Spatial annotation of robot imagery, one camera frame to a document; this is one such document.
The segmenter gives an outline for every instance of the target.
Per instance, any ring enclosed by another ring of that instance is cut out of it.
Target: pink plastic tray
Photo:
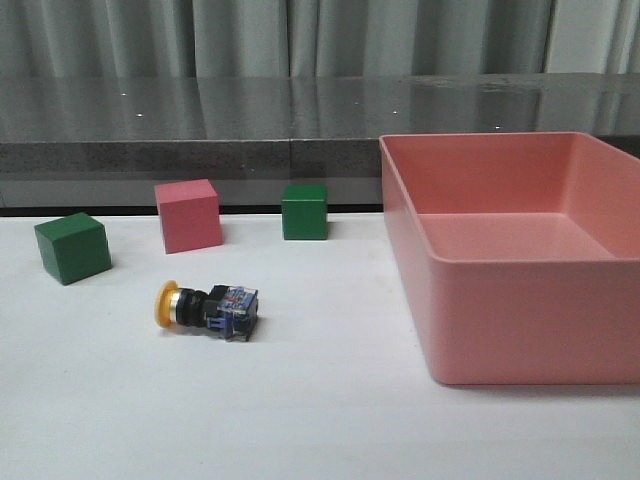
[[[436,380],[640,383],[640,161],[564,132],[381,147],[385,220]]]

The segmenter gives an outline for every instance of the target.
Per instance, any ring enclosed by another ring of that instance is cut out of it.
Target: gray curtain
[[[0,0],[0,76],[640,71],[640,0]]]

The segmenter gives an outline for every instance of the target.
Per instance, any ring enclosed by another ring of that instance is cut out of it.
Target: white table surface
[[[0,219],[0,478],[634,479],[640,387],[459,387],[424,364],[381,214],[165,255],[156,217],[97,217],[114,268],[63,287]],[[167,331],[169,279],[259,289],[249,343]]]

